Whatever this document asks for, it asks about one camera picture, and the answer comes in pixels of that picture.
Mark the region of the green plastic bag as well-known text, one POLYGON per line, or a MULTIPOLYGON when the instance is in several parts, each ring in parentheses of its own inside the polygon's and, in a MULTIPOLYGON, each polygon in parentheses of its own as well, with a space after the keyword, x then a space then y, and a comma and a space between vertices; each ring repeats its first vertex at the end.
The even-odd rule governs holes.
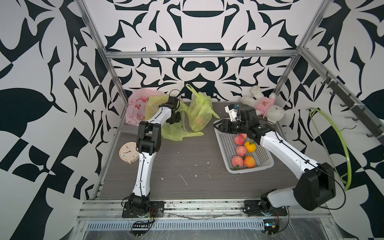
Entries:
POLYGON ((213 109, 213 102, 206 93, 197 92, 190 84, 186 84, 188 90, 192 93, 191 103, 187 111, 189 125, 191 130, 199 132, 203 130, 212 117, 219 119, 213 109))
POLYGON ((145 121, 161 124, 161 135, 171 141, 185 137, 200 137, 202 132, 189 132, 185 127, 185 114, 189 107, 174 96, 150 96, 146 105, 145 121))

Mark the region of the white plastic basket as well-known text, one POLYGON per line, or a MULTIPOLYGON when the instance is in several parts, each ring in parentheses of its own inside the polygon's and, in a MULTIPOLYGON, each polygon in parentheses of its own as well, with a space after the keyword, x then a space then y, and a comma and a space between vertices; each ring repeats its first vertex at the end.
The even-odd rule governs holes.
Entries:
POLYGON ((268 150, 240 133, 246 124, 223 119, 214 122, 215 134, 226 169, 231 174, 245 174, 269 169, 274 160, 268 150))

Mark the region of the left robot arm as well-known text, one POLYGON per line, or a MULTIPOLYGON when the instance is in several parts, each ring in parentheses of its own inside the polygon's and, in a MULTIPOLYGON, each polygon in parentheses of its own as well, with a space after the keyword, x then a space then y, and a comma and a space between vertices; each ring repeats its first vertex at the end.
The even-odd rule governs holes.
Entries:
POLYGON ((166 103, 159 105, 159 110, 151 119, 139 124, 139 167, 135 186, 128 200, 128 208, 137 215, 145 215, 150 211, 150 179, 155 156, 161 148, 162 126, 181 120, 181 113, 177 111, 179 106, 179 99, 170 96, 166 103))

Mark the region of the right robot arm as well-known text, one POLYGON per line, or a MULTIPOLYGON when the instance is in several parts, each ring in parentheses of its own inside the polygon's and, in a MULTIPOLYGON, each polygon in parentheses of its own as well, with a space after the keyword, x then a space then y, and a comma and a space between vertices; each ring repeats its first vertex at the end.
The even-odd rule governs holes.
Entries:
POLYGON ((229 105, 225 111, 230 117, 214 123, 217 131, 224 134, 246 134, 275 155, 299 180, 295 187, 263 194, 255 210, 244 208, 246 214, 262 213, 267 216, 278 208, 293 206, 313 211, 336 196, 338 182, 331 165, 320 164, 298 151, 276 132, 272 122, 257 117, 254 109, 241 110, 239 106, 229 105))

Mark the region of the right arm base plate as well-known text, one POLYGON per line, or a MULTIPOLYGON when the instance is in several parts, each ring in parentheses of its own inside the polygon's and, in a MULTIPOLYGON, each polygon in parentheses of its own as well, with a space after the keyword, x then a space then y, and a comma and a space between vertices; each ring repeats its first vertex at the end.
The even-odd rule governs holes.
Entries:
POLYGON ((257 217, 277 217, 277 216, 288 216, 286 207, 275 208, 267 199, 261 200, 245 200, 244 207, 242 208, 243 213, 257 217))

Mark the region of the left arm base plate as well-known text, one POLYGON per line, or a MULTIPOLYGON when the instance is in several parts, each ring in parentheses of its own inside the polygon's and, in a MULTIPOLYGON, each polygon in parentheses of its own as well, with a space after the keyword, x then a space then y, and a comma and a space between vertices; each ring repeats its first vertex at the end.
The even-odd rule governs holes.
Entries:
POLYGON ((137 205, 127 201, 124 204, 122 218, 148 218, 156 217, 164 213, 165 202, 150 201, 144 205, 137 205))

